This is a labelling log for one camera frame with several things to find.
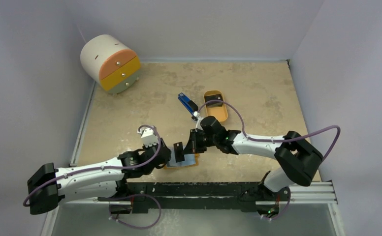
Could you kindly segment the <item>orange leather card holder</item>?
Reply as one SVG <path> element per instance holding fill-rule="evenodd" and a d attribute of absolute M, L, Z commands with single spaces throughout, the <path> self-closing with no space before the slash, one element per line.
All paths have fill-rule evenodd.
<path fill-rule="evenodd" d="M 184 161 L 176 162 L 175 154 L 171 154 L 171 159 L 164 166 L 164 169 L 175 169 L 183 167 L 193 167 L 198 165 L 199 154 L 187 154 L 184 155 Z"/>

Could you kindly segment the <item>black VIP credit card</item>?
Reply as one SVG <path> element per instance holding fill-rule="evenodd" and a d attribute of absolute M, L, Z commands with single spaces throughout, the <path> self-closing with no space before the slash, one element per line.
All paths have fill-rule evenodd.
<path fill-rule="evenodd" d="M 173 146 L 173 149 L 174 149 L 175 162 L 179 163 L 179 162 L 185 161 L 185 156 L 183 153 L 183 150 L 184 150 L 183 143 L 182 142 L 175 143 Z"/>

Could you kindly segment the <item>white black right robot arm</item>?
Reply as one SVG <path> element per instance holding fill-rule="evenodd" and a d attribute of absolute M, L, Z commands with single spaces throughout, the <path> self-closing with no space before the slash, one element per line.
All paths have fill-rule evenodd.
<path fill-rule="evenodd" d="M 203 118 L 197 128 L 190 130 L 182 153 L 204 153 L 209 147 L 225 154 L 250 154 L 276 160 L 279 168 L 267 173 L 259 186 L 259 195 L 265 200 L 292 184 L 310 186 L 323 162 L 323 155 L 295 131 L 270 138 L 250 136 L 240 130 L 226 129 L 213 116 Z"/>

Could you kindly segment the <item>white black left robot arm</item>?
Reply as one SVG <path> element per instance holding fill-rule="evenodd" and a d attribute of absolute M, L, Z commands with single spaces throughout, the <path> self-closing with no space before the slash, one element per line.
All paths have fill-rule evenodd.
<path fill-rule="evenodd" d="M 164 143 L 126 151 L 117 157 L 81 167 L 55 168 L 42 165 L 27 181 L 28 196 L 23 205 L 32 215 L 47 213 L 59 204 L 84 198 L 111 198 L 123 201 L 129 188 L 122 182 L 149 175 L 171 159 Z"/>

